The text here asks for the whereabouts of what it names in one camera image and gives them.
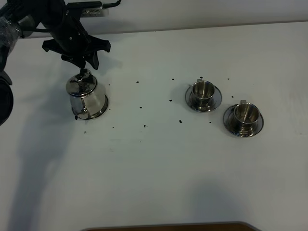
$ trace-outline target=white tabletop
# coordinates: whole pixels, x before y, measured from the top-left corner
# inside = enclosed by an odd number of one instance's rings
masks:
[[[110,104],[92,121],[74,119],[65,91],[78,68],[46,53],[44,39],[20,40],[10,55],[0,230],[217,221],[308,230],[307,22],[98,37],[112,48],[91,71]],[[184,100],[200,76],[222,92],[214,112]],[[255,137],[224,128],[240,100],[263,114]]]

